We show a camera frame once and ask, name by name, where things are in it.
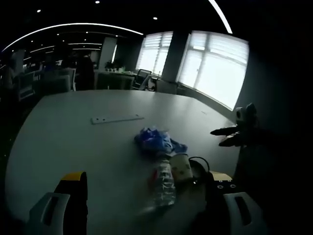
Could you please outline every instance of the desk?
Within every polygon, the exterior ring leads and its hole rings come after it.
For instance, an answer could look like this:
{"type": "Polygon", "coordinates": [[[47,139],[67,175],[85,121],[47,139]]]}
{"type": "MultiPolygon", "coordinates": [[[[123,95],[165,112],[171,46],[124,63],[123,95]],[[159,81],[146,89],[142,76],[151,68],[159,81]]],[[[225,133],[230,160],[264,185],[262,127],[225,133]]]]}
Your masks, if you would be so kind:
{"type": "Polygon", "coordinates": [[[135,77],[137,73],[132,71],[124,71],[124,72],[113,72],[113,71],[105,71],[105,70],[93,70],[94,73],[107,73],[107,74],[119,74],[119,75],[125,75],[125,76],[132,76],[135,77]]]}
{"type": "Polygon", "coordinates": [[[5,177],[13,216],[29,210],[70,172],[88,177],[88,235],[180,234],[199,211],[204,194],[186,195],[164,215],[148,220],[139,212],[148,201],[154,164],[140,155],[134,136],[141,128],[168,128],[189,156],[208,160],[211,170],[233,176],[239,148],[218,147],[214,129],[232,123],[185,96],[146,91],[82,91],[45,96],[32,110],[14,142],[5,177]],[[91,117],[139,114],[142,120],[92,125],[91,117]]]}

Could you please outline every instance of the ceiling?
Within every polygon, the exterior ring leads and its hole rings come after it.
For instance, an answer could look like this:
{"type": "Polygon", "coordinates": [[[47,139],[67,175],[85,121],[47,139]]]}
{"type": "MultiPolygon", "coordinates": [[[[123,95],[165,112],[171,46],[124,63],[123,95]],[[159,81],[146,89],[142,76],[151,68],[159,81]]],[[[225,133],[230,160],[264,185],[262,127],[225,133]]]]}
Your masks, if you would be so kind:
{"type": "MultiPolygon", "coordinates": [[[[287,28],[292,4],[277,0],[216,0],[227,18],[233,35],[250,40],[267,26],[287,28]]],[[[0,48],[35,30],[67,23],[100,23],[128,28],[145,34],[169,30],[206,30],[227,33],[219,15],[208,0],[29,0],[6,1],[0,9],[2,22],[0,48]]],[[[75,25],[47,29],[23,38],[5,53],[26,51],[67,43],[101,44],[106,36],[138,38],[141,35],[121,29],[75,25]]]]}

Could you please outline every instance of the black cable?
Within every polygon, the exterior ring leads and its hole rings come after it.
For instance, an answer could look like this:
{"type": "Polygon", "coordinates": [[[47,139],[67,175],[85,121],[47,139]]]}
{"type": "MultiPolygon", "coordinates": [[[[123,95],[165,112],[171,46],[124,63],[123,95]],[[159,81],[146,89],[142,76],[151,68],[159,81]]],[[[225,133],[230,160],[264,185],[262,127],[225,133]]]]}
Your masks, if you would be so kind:
{"type": "Polygon", "coordinates": [[[202,157],[191,157],[191,158],[189,158],[189,160],[191,160],[191,159],[193,159],[193,158],[199,158],[199,159],[204,160],[205,163],[206,163],[206,165],[207,165],[207,171],[208,171],[208,172],[210,171],[210,166],[209,166],[209,163],[207,162],[206,159],[204,159],[204,158],[202,158],[202,157]]]}

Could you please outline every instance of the gray chair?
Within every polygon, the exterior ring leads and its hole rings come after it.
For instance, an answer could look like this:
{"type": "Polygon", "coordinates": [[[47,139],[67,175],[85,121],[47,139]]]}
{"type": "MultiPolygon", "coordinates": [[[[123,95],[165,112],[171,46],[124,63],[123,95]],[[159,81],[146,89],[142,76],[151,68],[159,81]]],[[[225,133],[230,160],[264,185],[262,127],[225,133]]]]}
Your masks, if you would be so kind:
{"type": "Polygon", "coordinates": [[[162,80],[156,81],[156,92],[166,93],[166,94],[177,94],[177,84],[170,83],[162,80]]]}
{"type": "Polygon", "coordinates": [[[58,76],[68,75],[69,76],[70,89],[75,90],[73,84],[74,84],[76,69],[72,69],[72,68],[61,69],[61,70],[58,70],[57,73],[58,73],[58,76]]]}
{"type": "Polygon", "coordinates": [[[21,101],[34,94],[33,82],[34,72],[30,72],[24,75],[19,75],[17,78],[18,84],[18,100],[21,101]]]}
{"type": "Polygon", "coordinates": [[[35,94],[39,97],[70,91],[69,75],[58,76],[50,80],[40,80],[33,83],[35,94]]]}
{"type": "Polygon", "coordinates": [[[134,78],[133,90],[145,90],[150,79],[151,71],[139,70],[134,78]]]}
{"type": "Polygon", "coordinates": [[[132,79],[129,76],[114,73],[99,73],[96,89],[97,90],[130,90],[132,79]]]}

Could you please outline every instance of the office chair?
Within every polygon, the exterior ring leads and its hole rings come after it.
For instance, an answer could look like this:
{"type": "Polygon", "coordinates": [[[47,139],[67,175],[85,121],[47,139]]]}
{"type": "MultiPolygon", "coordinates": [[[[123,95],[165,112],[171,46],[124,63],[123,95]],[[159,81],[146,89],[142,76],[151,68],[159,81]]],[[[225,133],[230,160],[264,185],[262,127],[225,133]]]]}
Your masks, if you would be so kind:
{"type": "Polygon", "coordinates": [[[150,79],[151,71],[139,70],[133,82],[133,90],[144,90],[150,79]]]}

